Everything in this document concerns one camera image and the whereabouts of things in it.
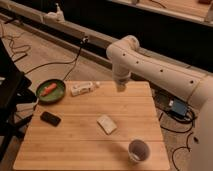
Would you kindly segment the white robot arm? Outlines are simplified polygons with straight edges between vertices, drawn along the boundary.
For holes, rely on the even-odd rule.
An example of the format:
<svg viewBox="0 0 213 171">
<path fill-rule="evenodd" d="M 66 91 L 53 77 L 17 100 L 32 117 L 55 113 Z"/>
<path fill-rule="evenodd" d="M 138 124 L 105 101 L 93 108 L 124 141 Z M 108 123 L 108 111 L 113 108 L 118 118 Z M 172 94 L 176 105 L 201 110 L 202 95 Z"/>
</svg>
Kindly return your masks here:
<svg viewBox="0 0 213 171">
<path fill-rule="evenodd" d="M 192 146 L 188 171 L 213 171 L 213 76 L 146 57 L 139 48 L 138 39 L 132 35 L 107 47 L 114 81 L 125 85 L 131 73 L 138 74 L 197 109 L 198 142 Z"/>
</svg>

